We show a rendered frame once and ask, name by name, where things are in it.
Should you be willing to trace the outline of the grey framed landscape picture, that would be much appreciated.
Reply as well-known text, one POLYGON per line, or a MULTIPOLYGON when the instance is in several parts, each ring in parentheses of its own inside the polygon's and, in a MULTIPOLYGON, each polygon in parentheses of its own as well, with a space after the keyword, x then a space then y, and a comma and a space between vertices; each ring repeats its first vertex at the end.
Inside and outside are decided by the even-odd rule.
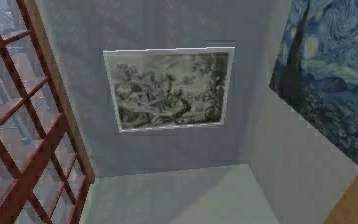
POLYGON ((105 50, 121 133, 225 123, 233 47, 105 50))

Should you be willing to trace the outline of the red-brown glass paned door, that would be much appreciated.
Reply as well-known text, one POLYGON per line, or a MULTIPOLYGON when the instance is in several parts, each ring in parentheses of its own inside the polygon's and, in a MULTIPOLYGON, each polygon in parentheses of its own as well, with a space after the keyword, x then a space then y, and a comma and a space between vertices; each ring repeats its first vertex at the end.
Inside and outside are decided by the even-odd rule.
POLYGON ((83 224, 92 176, 35 0, 0 0, 0 224, 83 224))

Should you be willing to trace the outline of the blue swirling night sky painting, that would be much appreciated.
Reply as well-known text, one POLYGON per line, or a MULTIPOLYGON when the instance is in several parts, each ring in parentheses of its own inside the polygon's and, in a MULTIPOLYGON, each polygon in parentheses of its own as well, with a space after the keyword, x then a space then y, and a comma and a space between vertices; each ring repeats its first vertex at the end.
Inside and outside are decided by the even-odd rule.
POLYGON ((269 88, 358 165, 358 0, 291 0, 269 88))

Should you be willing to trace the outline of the light wooden door frame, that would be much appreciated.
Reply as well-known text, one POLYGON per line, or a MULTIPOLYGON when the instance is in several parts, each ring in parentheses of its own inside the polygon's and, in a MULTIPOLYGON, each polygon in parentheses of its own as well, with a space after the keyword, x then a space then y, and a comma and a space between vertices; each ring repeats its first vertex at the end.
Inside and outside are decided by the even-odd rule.
POLYGON ((358 224, 358 174, 323 224, 358 224))

